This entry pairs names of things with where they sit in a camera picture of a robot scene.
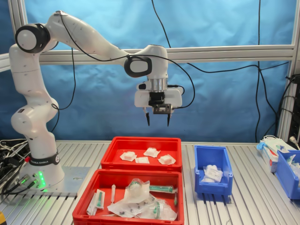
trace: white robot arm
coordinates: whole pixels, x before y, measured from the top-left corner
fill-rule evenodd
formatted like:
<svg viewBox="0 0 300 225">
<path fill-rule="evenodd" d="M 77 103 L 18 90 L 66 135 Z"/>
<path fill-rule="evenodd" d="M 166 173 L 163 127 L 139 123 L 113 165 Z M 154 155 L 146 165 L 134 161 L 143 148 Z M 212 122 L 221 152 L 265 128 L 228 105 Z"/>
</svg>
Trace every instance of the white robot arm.
<svg viewBox="0 0 300 225">
<path fill-rule="evenodd" d="M 59 183 L 64 172 L 56 150 L 55 138 L 46 128 L 58 106 L 45 88 L 39 56 L 53 49 L 58 42 L 92 55 L 97 60 L 114 60 L 124 67 L 131 77 L 147 76 L 148 80 L 137 85 L 135 106 L 143 108 L 148 125 L 147 107 L 154 114 L 167 114 L 168 124 L 174 108 L 182 105 L 182 89 L 168 89 L 166 49 L 149 45 L 136 54 L 129 55 L 104 39 L 85 22 L 62 11 L 55 12 L 46 24 L 27 24 L 18 29 L 16 44 L 9 49 L 11 72 L 16 90 L 23 94 L 27 105 L 20 108 L 11 119 L 13 128 L 28 140 L 30 161 L 20 171 L 27 182 L 36 181 L 32 189 L 41 190 Z"/>
</svg>

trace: ribbed metal surface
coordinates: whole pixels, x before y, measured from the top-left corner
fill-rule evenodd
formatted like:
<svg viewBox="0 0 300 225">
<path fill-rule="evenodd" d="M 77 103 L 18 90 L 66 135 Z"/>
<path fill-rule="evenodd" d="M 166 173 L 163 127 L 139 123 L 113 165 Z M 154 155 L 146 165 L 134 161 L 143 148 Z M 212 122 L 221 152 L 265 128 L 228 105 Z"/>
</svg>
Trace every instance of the ribbed metal surface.
<svg viewBox="0 0 300 225">
<path fill-rule="evenodd" d="M 91 167 L 79 196 L 17 195 L 0 199 L 9 225 L 71 225 L 72 212 L 100 161 L 108 141 L 59 141 L 65 166 Z M 196 195 L 194 144 L 228 149 L 234 180 L 229 203 L 221 195 Z M 254 144 L 183 143 L 185 224 L 187 225 L 300 225 L 300 201 L 290 201 L 275 175 L 268 172 Z"/>
</svg>

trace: table surface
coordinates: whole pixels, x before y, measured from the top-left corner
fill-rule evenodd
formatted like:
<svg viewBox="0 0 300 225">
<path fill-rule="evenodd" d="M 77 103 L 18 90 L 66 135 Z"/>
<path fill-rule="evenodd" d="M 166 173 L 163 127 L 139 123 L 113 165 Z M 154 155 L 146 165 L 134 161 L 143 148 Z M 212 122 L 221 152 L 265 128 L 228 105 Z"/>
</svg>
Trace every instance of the table surface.
<svg viewBox="0 0 300 225">
<path fill-rule="evenodd" d="M 110 141 L 57 141 L 64 166 L 87 166 L 90 171 L 77 197 L 9 195 L 0 199 L 8 225 L 71 225 L 72 212 Z M 194 192 L 194 145 L 226 146 L 233 171 L 232 195 Z M 186 225 L 300 225 L 300 201 L 291 201 L 277 177 L 251 143 L 182 143 Z"/>
</svg>

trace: blue background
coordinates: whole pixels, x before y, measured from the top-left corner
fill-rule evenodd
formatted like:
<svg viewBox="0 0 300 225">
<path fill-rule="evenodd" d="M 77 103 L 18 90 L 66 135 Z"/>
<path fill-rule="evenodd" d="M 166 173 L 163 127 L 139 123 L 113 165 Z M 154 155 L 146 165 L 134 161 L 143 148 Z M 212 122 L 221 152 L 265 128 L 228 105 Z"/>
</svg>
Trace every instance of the blue background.
<svg viewBox="0 0 300 225">
<path fill-rule="evenodd" d="M 155 0 L 172 47 L 256 45 L 258 0 Z M 263 0 L 261 44 L 290 44 L 296 0 Z M 150 0 L 70 1 L 26 0 L 29 23 L 46 23 L 56 10 L 63 10 L 95 27 L 108 41 L 123 48 L 148 44 L 167 47 L 163 30 Z M 0 54 L 14 44 L 7 1 L 0 1 Z M 59 44 L 56 49 L 70 49 Z M 261 62 L 261 68 L 283 63 Z M 196 63 L 203 70 L 232 69 L 257 62 Z M 170 136 L 183 141 L 254 142 L 258 113 L 255 104 L 257 69 L 205 74 L 182 64 L 193 78 L 193 104 L 166 116 L 150 115 L 150 127 L 140 108 L 134 106 L 135 87 L 145 78 L 133 79 L 118 65 L 76 65 L 77 87 L 72 105 L 61 111 L 54 131 L 57 139 L 110 140 L 117 135 Z M 72 66 L 41 66 L 49 94 L 60 107 L 68 105 L 74 87 Z M 288 64 L 263 71 L 267 93 L 277 109 L 285 86 Z M 169 84 L 186 88 L 183 104 L 193 97 L 190 80 L 176 65 L 169 65 Z M 259 86 L 261 138 L 275 115 L 266 103 L 262 80 Z M 0 73 L 0 138 L 17 138 L 12 114 L 25 105 L 14 88 L 10 71 Z M 47 125 L 52 129 L 56 117 Z"/>
</svg>

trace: medical box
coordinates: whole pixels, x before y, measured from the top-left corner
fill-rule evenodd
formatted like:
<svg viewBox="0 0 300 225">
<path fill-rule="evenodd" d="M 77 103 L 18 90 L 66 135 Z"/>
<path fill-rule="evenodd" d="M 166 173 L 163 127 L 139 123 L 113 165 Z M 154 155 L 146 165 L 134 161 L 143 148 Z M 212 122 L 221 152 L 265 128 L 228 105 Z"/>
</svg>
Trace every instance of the medical box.
<svg viewBox="0 0 300 225">
<path fill-rule="evenodd" d="M 130 162 L 120 158 L 120 155 L 128 151 L 133 151 L 137 158 L 145 157 L 144 152 L 151 147 L 156 148 L 160 153 L 155 158 L 148 156 L 149 164 L 138 164 L 134 160 Z M 174 164 L 163 165 L 158 161 L 161 156 L 167 154 L 176 160 Z M 181 172 L 181 140 L 166 137 L 115 137 L 101 160 L 101 167 L 103 169 Z"/>
<path fill-rule="evenodd" d="M 170 193 L 151 192 L 157 198 L 164 199 L 171 208 L 178 213 L 176 220 L 140 219 L 106 216 L 111 214 L 107 206 L 111 204 L 112 185 L 116 186 L 115 202 L 123 199 L 126 186 L 133 178 L 143 182 L 150 181 L 152 185 L 169 186 L 178 188 L 178 203 L 174 205 L 174 195 Z M 86 209 L 97 189 L 105 192 L 104 209 L 97 210 L 94 216 L 86 214 Z M 184 202 L 182 175 L 180 172 L 171 171 L 134 171 L 134 170 L 96 170 L 86 187 L 82 197 L 73 211 L 74 225 L 184 225 Z"/>
</svg>

